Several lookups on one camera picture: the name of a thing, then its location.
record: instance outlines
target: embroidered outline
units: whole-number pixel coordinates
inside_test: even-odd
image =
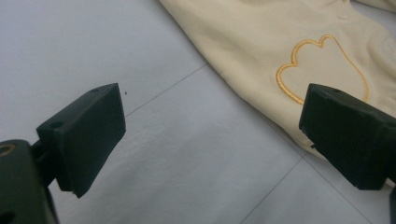
[[[361,78],[361,82],[363,84],[363,88],[364,88],[364,94],[363,94],[363,102],[367,102],[369,99],[369,86],[367,84],[367,81],[363,75],[363,73],[361,72],[361,70],[359,70],[359,68],[350,60],[350,58],[347,56],[346,52],[344,51],[344,49],[341,47],[340,43],[337,41],[337,39],[333,36],[333,35],[324,35],[319,42],[315,41],[315,40],[303,40],[302,42],[300,42],[299,44],[297,44],[294,49],[293,52],[290,56],[291,59],[291,63],[286,63],[283,64],[281,67],[279,67],[279,69],[276,71],[276,83],[279,86],[279,88],[286,94],[288,95],[293,101],[295,101],[297,104],[299,105],[303,105],[304,104],[304,100],[301,99],[300,97],[298,97],[296,94],[294,94],[291,90],[289,90],[289,88],[286,86],[286,84],[283,82],[282,80],[282,73],[284,70],[286,70],[287,68],[290,67],[298,67],[299,64],[297,62],[297,53],[300,50],[300,48],[302,48],[304,45],[307,44],[313,44],[321,49],[323,49],[324,47],[324,43],[325,40],[327,39],[331,39],[333,40],[338,48],[341,50],[341,52],[343,53],[344,57],[346,58],[346,60],[349,62],[350,65],[352,65],[352,67],[358,72],[360,78]]]

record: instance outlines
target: garment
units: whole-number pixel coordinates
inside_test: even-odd
[[[247,102],[320,156],[299,130],[309,83],[396,117],[396,43],[348,0],[160,0]]]
[[[367,4],[373,7],[379,7],[388,11],[396,12],[396,1],[395,0],[357,0],[358,2]]]

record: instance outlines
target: cream cloth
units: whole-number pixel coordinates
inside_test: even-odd
[[[396,12],[396,0],[357,0],[364,4]]]
[[[396,117],[396,43],[347,0],[160,1],[243,99],[316,155],[298,128],[309,83]]]

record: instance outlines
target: white surface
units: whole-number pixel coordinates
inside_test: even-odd
[[[396,36],[396,15],[354,3]],[[389,223],[390,189],[358,191],[213,71],[156,0],[0,2],[0,140],[119,82],[127,133],[63,224]]]

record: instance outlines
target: black mechanism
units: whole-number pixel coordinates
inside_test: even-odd
[[[358,189],[396,182],[396,119],[334,88],[310,84],[300,129],[313,147]],[[396,223],[396,193],[390,197]]]
[[[47,186],[84,195],[125,133],[118,84],[88,91],[37,128],[33,146],[0,143],[0,224],[59,223]]]

